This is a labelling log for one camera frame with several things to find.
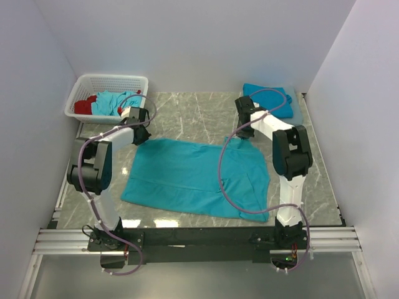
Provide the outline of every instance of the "cable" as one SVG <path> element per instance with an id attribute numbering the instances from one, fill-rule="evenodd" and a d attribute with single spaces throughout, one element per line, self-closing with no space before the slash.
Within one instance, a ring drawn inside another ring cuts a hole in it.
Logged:
<path id="1" fill-rule="evenodd" d="M 83 232 L 87 237 L 91 238 L 91 236 L 90 236 L 88 233 L 85 232 L 85 226 L 87 226 L 89 229 L 91 229 L 92 232 L 94 231 L 94 228 L 91 227 L 91 226 L 89 226 L 89 225 L 87 225 L 87 224 L 85 224 L 85 225 L 82 226 L 82 232 Z"/>
<path id="2" fill-rule="evenodd" d="M 85 142 L 85 143 L 82 145 L 82 147 L 80 148 L 79 157 L 78 157 L 78 162 L 77 162 L 77 174 L 78 174 L 78 178 L 79 178 L 80 187 L 82 188 L 83 193 L 86 194 L 86 196 L 87 196 L 88 199 L 90 200 L 90 206 L 92 207 L 92 210 L 93 210 L 95 219 L 96 219 L 97 222 L 100 224 L 101 228 L 102 228 L 102 229 L 104 230 L 104 232 L 106 232 L 110 237 L 112 237 L 112 238 L 114 238 L 114 239 L 116 239 L 116 240 L 118 240 L 118 241 L 120 241 L 120 242 L 123 242 L 124 244 L 127 244 L 127 245 L 129 245 L 129 246 L 132 246 L 132 247 L 138 252 L 138 254 L 139 254 L 139 256 L 140 256 L 140 261 L 139 261 L 138 265 L 137 265 L 134 269 L 132 269 L 131 271 L 127 271 L 127 272 L 122 272 L 122 273 L 121 273 L 121 272 L 112 272 L 112 271 L 110 271 L 110 270 L 108 270 L 108 269 L 105 269 L 105 270 L 104 270 L 105 272 L 107 272 L 107 273 L 109 273 L 109 274 L 111 274 L 111 275 L 116 275 L 116 276 L 129 275 L 129 274 L 131 274 L 131 273 L 133 273 L 133 272 L 136 272 L 136 271 L 142 266 L 142 264 L 143 264 L 143 262 L 144 262 L 143 252 L 142 252 L 142 251 L 140 250 L 140 248 L 139 248 L 138 246 L 136 246 L 135 244 L 133 244 L 133 243 L 131 243 L 131 242 L 125 240 L 125 239 L 122 239 L 122 238 L 118 237 L 117 235 L 114 235 L 113 233 L 111 233 L 111 232 L 109 231 L 108 227 L 106 227 L 106 226 L 103 224 L 103 222 L 102 222 L 102 220 L 101 220 L 101 217 L 100 217 L 100 214 L 99 214 L 99 212 L 98 212 L 98 210 L 97 210 L 97 207 L 96 207 L 95 204 L 94 204 L 93 197 L 90 195 L 90 193 L 87 191 L 87 189 L 86 189 L 86 187 L 85 187 L 85 184 L 84 184 L 84 181 L 83 181 L 83 175 L 82 175 L 82 161 L 83 161 L 83 152 L 84 152 L 86 146 L 87 146 L 89 143 L 91 143 L 91 142 L 93 142 L 93 141 L 97 141 L 97 140 L 102 139 L 102 138 L 104 138 L 104 137 L 107 137 L 107 136 L 111 135 L 112 133 L 115 133 L 116 131 L 118 131 L 118 130 L 120 130 L 120 129 L 123 129 L 123 128 L 131 128 L 131 127 L 134 127 L 134 126 L 145 125 L 145 124 L 151 122 L 151 121 L 155 118 L 155 116 L 156 116 L 156 105 L 155 105 L 155 103 L 154 103 L 153 101 L 151 101 L 147 96 L 142 95 L 142 94 L 129 95 L 129 96 L 126 97 L 123 101 L 126 101 L 128 98 L 131 98 L 131 97 L 144 97 L 145 99 L 147 99 L 148 101 L 150 101 L 150 103 L 151 103 L 151 104 L 153 105 L 153 107 L 154 107 L 154 114 L 153 114 L 153 116 L 151 116 L 151 118 L 149 118 L 149 119 L 146 120 L 146 121 L 141 121 L 141 122 L 138 122 L 138 123 L 132 123 L 132 124 L 129 124 L 129 125 L 118 126 L 118 127 L 115 127 L 115 128 L 113 128 L 113 129 L 111 129 L 111 130 L 105 132 L 105 133 L 102 133 L 101 135 L 98 135 L 98 136 L 94 136 L 94 137 L 89 138 L 88 140 L 86 140 L 86 142 Z"/>
<path id="3" fill-rule="evenodd" d="M 304 262 L 304 260 L 305 260 L 305 258 L 306 258 L 306 256 L 307 256 L 307 254 L 308 254 L 308 252 L 309 252 L 309 249 L 310 249 L 310 225 L 309 225 L 309 221 L 307 220 L 304 211 L 303 211 L 299 206 L 297 206 L 296 204 L 279 204 L 279 205 L 277 205 L 277 206 L 270 207 L 270 208 L 267 208 L 267 209 L 264 209 L 264 210 L 261 210 L 261 211 L 250 211 L 250 210 L 242 209 L 241 207 L 237 206 L 237 205 L 230 199 L 230 197 L 227 195 L 226 190 L 224 190 L 223 182 L 222 182 L 222 178 L 221 178 L 221 165 L 222 165 L 222 159 L 223 159 L 224 152 L 226 151 L 227 145 L 229 144 L 231 138 L 233 138 L 233 136 L 234 136 L 235 134 L 237 134 L 237 132 L 241 131 L 243 128 L 245 128 L 245 127 L 247 127 L 247 126 L 250 126 L 251 124 L 253 124 L 253 123 L 257 122 L 257 121 L 263 120 L 263 119 L 264 119 L 265 117 L 267 117 L 271 112 L 273 112 L 274 110 L 280 109 L 281 107 L 283 107 L 283 106 L 287 103 L 287 97 L 286 97 L 286 95 L 284 95 L 282 92 L 280 92 L 280 91 L 278 91 L 278 90 L 276 90 L 276 89 L 273 89 L 273 88 L 264 88 L 264 89 L 260 89 L 260 90 L 258 90 L 258 91 L 256 91 L 256 92 L 252 93 L 249 97 L 251 98 L 253 95 L 255 95 L 255 94 L 259 93 L 259 92 L 266 92 L 266 91 L 272 91 L 272 92 L 277 92 L 277 93 L 279 93 L 279 94 L 283 97 L 283 99 L 284 99 L 283 102 L 282 102 L 279 106 L 277 106 L 277 107 L 275 107 L 275 108 L 273 108 L 273 109 L 270 109 L 269 111 L 266 111 L 265 114 L 263 114 L 261 117 L 256 118 L 255 120 L 251 120 L 251 121 L 249 121 L 249 122 L 247 122 L 247 123 L 245 123 L 245 124 L 239 126 L 238 128 L 236 128 L 236 129 L 228 136 L 226 142 L 224 143 L 224 145 L 223 145 L 223 147 L 222 147 L 222 151 L 220 152 L 220 156 L 219 156 L 219 163 L 218 163 L 218 182 L 219 182 L 220 190 L 221 190 L 221 192 L 223 193 L 223 196 L 226 198 L 226 200 L 230 203 L 230 205 L 232 205 L 233 207 L 235 207 L 237 210 L 239 210 L 239 211 L 241 211 L 241 212 L 244 212 L 244 213 L 247 213 L 247 214 L 263 214 L 263 213 L 267 213 L 267 212 L 270 212 L 270 211 L 279 209 L 279 208 L 281 208 L 281 207 L 296 207 L 296 208 L 299 210 L 299 212 L 300 212 L 302 218 L 305 220 L 305 223 L 306 223 L 307 245 L 306 245 L 305 254 L 304 254 L 304 256 L 298 261 L 297 265 L 294 266 L 294 267 L 292 267 L 292 268 L 290 268 L 290 269 L 288 269 L 288 271 L 292 271 L 292 270 L 297 269 L 300 265 L 302 265 L 302 263 Z"/>

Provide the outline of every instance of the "gray tabletop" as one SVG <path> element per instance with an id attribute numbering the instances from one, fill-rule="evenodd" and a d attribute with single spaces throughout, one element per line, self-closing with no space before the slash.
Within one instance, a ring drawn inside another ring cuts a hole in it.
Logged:
<path id="1" fill-rule="evenodd" d="M 158 115 L 148 127 L 155 138 L 194 141 L 221 145 L 237 125 L 234 100 L 240 93 L 154 93 Z M 310 121 L 305 101 L 299 99 L 312 149 L 314 163 L 304 183 L 303 209 L 311 225 L 341 225 L 340 213 L 334 198 L 315 133 Z M 110 125 L 84 124 L 80 136 L 91 137 L 111 128 Z M 272 143 L 262 134 L 251 140 L 263 153 L 270 175 L 267 206 L 279 203 L 279 177 L 272 165 Z M 138 206 L 120 200 L 125 188 L 130 168 L 136 153 L 136 146 L 130 145 L 117 152 L 113 159 L 111 194 L 115 208 L 122 218 L 124 227 L 221 227 L 274 225 L 276 211 L 270 213 L 269 221 L 254 222 L 243 219 L 227 219 L 204 215 L 170 212 L 150 207 Z M 62 211 L 58 229 L 79 229 L 84 224 L 93 224 L 93 216 L 83 197 L 68 185 L 62 198 Z"/>

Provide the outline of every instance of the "white enclosure wall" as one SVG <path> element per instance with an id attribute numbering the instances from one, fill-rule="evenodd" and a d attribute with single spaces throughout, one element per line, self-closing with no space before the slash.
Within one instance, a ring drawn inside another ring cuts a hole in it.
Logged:
<path id="1" fill-rule="evenodd" d="M 308 91 L 355 0 L 35 0 L 75 73 L 153 91 Z"/>
<path id="2" fill-rule="evenodd" d="M 75 75 L 31 0 L 0 9 L 0 290 L 17 297 L 50 220 L 76 134 L 63 113 Z"/>
<path id="3" fill-rule="evenodd" d="M 307 95 L 379 298 L 398 298 L 399 1 L 357 0 Z"/>

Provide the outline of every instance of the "fabric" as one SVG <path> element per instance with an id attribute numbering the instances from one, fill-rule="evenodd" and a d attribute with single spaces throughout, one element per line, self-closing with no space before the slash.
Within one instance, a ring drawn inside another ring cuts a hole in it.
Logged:
<path id="1" fill-rule="evenodd" d="M 268 213 L 243 213 L 224 198 L 217 175 L 221 148 L 169 139 L 146 141 L 137 149 L 121 199 L 169 211 L 267 221 Z M 266 208 L 266 162 L 250 141 L 230 141 L 223 156 L 222 180 L 239 207 L 252 211 Z"/>
<path id="2" fill-rule="evenodd" d="M 254 93 L 258 90 L 264 89 L 264 88 L 266 88 L 266 87 L 245 83 L 243 86 L 243 95 L 251 95 L 252 93 Z M 286 95 L 286 92 L 281 87 L 271 87 L 271 88 L 276 89 L 276 90 L 282 92 L 284 95 Z M 292 108 L 290 106 L 290 103 L 292 102 L 292 98 L 290 95 L 286 95 L 286 96 L 287 96 L 287 103 L 283 107 L 272 112 L 272 115 L 274 115 L 277 118 L 292 118 L 294 116 L 294 112 L 292 111 Z M 255 94 L 254 96 L 252 96 L 251 98 L 254 102 L 258 103 L 261 107 L 268 109 L 268 110 L 279 106 L 283 101 L 283 98 L 280 94 L 278 94 L 277 92 L 272 92 L 272 91 L 259 92 L 259 93 Z"/>
<path id="3" fill-rule="evenodd" d="M 92 103 L 93 115 L 106 115 L 106 116 L 119 116 L 118 107 L 122 101 L 129 95 L 134 95 L 135 92 L 104 92 L 97 93 L 97 101 Z M 139 107 L 142 102 L 142 97 L 129 98 L 123 105 L 122 108 L 126 107 Z"/>
<path id="4" fill-rule="evenodd" d="M 282 121 L 289 123 L 290 125 L 297 126 L 303 125 L 304 117 L 302 112 L 300 112 L 300 107 L 298 103 L 298 99 L 295 95 L 295 90 L 293 87 L 284 87 L 286 94 L 291 96 L 291 103 L 289 104 L 294 112 L 294 116 L 292 118 L 281 118 Z"/>
<path id="5" fill-rule="evenodd" d="M 74 113 L 91 115 L 92 114 L 92 104 L 91 104 L 92 102 L 91 101 L 92 101 L 92 98 L 90 100 L 87 99 L 87 100 L 75 102 Z"/>

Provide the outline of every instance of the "folded blue cloth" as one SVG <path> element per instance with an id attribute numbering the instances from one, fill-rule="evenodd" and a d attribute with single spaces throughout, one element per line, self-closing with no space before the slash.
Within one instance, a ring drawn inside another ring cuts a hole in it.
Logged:
<path id="1" fill-rule="evenodd" d="M 264 89 L 264 88 L 267 88 L 267 87 L 262 87 L 262 86 L 245 83 L 243 86 L 243 94 L 251 95 L 252 93 L 254 93 L 260 89 Z M 286 92 L 281 87 L 271 87 L 271 88 L 276 89 L 279 92 L 282 92 L 284 95 L 286 95 Z M 272 112 L 272 115 L 274 115 L 277 118 L 292 118 L 294 116 L 294 112 L 292 111 L 292 108 L 290 106 L 290 103 L 292 102 L 292 98 L 289 95 L 286 95 L 286 96 L 287 96 L 287 103 L 283 107 Z M 278 94 L 277 92 L 272 92 L 272 91 L 259 92 L 259 93 L 255 94 L 254 96 L 252 96 L 251 98 L 254 102 L 258 103 L 261 107 L 268 109 L 268 110 L 279 106 L 282 103 L 282 101 L 284 100 L 280 94 Z"/>
<path id="2" fill-rule="evenodd" d="M 169 211 L 267 221 L 268 213 L 243 213 L 224 198 L 217 175 L 220 152 L 220 145 L 148 140 L 137 149 L 121 199 Z M 250 141 L 230 141 L 223 156 L 222 180 L 239 207 L 252 211 L 266 208 L 266 162 Z"/>
<path id="3" fill-rule="evenodd" d="M 119 116 L 118 107 L 121 102 L 129 95 L 134 95 L 135 92 L 97 92 L 97 99 L 92 103 L 92 114 L 93 115 L 107 115 L 107 116 Z M 131 97 L 122 105 L 122 108 L 129 106 L 140 107 L 142 97 Z"/>

